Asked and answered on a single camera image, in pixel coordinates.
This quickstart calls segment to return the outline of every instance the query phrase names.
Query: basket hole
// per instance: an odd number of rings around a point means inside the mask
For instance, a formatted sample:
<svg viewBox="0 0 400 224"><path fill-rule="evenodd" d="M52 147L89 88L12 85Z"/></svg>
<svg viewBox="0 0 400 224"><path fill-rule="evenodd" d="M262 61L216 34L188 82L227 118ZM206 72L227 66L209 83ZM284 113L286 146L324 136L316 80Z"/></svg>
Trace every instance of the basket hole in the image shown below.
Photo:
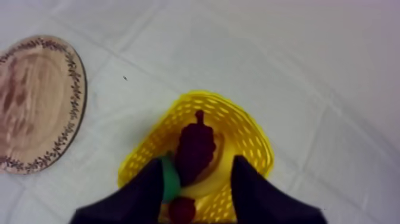
<svg viewBox="0 0 400 224"><path fill-rule="evenodd" d="M222 112L224 112L224 113L229 113L229 111L228 110L226 110L225 108L223 108L223 107L220 107L220 110L222 111Z"/></svg>
<svg viewBox="0 0 400 224"><path fill-rule="evenodd" d="M212 103L212 104L218 104L218 101L216 101L214 99L207 99L207 101Z"/></svg>
<svg viewBox="0 0 400 224"><path fill-rule="evenodd" d="M250 134L250 130L246 126L243 126L243 128L247 134Z"/></svg>
<svg viewBox="0 0 400 224"><path fill-rule="evenodd" d="M205 107L210 108L210 109L214 109L215 107L213 105L209 105L209 104L204 104Z"/></svg>
<svg viewBox="0 0 400 224"><path fill-rule="evenodd" d="M255 137L255 140L257 141L258 145L262 146L261 140L259 139L259 137Z"/></svg>
<svg viewBox="0 0 400 224"><path fill-rule="evenodd" d="M244 121L243 117L242 117L240 114L235 113L235 116L236 116L241 122Z"/></svg>
<svg viewBox="0 0 400 224"><path fill-rule="evenodd" d="M251 140L251 138L249 138L249 143L251 146L254 146L254 142L253 142L253 140Z"/></svg>
<svg viewBox="0 0 400 224"><path fill-rule="evenodd" d="M232 206L232 202L229 202L229 203L225 206L225 208L226 208L226 209L229 209L231 206Z"/></svg>
<svg viewBox="0 0 400 224"><path fill-rule="evenodd" d="M218 111L217 111L217 114L218 114L218 116L220 116L220 117L225 117L225 114L223 114L223 113L221 113L221 112L218 112Z"/></svg>
<svg viewBox="0 0 400 224"><path fill-rule="evenodd" d="M208 206L207 209L204 211L204 213L207 214L210 209L211 209L211 206Z"/></svg>
<svg viewBox="0 0 400 224"><path fill-rule="evenodd" d="M218 195L214 198L214 202L215 202L215 201L218 201L218 199L220 198L220 196L221 196L221 195L218 194Z"/></svg>
<svg viewBox="0 0 400 224"><path fill-rule="evenodd" d="M257 156L261 158L261 150L259 148L257 148Z"/></svg>

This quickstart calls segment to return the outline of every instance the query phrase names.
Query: white fabric surface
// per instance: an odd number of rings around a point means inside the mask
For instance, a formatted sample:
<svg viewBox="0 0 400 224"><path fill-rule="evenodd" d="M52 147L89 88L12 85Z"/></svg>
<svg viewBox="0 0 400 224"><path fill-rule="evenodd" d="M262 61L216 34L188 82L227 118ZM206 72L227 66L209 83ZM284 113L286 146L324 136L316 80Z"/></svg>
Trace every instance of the white fabric surface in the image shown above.
<svg viewBox="0 0 400 224"><path fill-rule="evenodd" d="M340 41L354 43L337 33L346 31L339 23L331 24L336 36L326 27L325 35L304 34L326 18L319 10L348 4L344 11L357 13L378 0L304 2L1 1L0 48L34 34L67 40L86 67L88 101L81 129L58 162L34 175L0 174L0 224L67 223L74 209L114 192L120 162L191 89L219 92L253 115L273 143L269 180L322 208L329 223L400 223L399 151L370 128L368 114L365 120L348 106L351 94L338 96L307 74L333 74L351 60L337 50L353 46ZM328 16L340 21L344 11ZM302 42L302 33L312 39ZM318 58L303 43L330 55Z"/></svg>

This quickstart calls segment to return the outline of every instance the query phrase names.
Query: green object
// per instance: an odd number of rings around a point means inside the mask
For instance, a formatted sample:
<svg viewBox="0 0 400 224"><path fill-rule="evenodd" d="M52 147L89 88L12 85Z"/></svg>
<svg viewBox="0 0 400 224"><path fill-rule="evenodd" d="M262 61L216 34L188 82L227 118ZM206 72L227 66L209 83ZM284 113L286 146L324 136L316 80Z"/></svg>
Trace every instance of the green object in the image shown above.
<svg viewBox="0 0 400 224"><path fill-rule="evenodd" d="M162 203L169 203L179 195L180 180L172 163L171 154L160 157L162 162L162 177L164 179L164 194Z"/></svg>

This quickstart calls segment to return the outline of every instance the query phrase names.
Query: plastic basket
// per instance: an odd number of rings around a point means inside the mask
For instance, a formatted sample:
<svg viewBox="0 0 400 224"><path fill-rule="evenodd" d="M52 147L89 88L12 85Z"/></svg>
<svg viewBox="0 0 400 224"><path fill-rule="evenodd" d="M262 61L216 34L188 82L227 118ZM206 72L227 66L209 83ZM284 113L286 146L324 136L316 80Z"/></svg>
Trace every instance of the plastic basket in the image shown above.
<svg viewBox="0 0 400 224"><path fill-rule="evenodd" d="M196 200L194 221L236 220L230 189L233 157L244 155L262 175L273 165L273 152L262 129L243 109L218 94L192 91L182 95L154 126L144 141L123 161L118 171L119 187L135 177L152 158L173 151L181 130L195 123L195 112L203 110L204 122L214 129L217 149L209 168L196 182L182 189L181 195ZM161 207L160 221L168 220L167 207Z"/></svg>

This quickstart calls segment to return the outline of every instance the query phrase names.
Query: red fruit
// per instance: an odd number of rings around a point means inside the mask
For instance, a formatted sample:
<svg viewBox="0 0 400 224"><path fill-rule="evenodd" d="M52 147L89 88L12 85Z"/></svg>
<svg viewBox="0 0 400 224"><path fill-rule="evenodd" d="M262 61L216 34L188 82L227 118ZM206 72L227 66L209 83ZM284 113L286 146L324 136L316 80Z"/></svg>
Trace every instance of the red fruit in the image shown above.
<svg viewBox="0 0 400 224"><path fill-rule="evenodd" d="M177 197L170 203L168 212L173 224L188 224L196 215L195 200Z"/></svg>

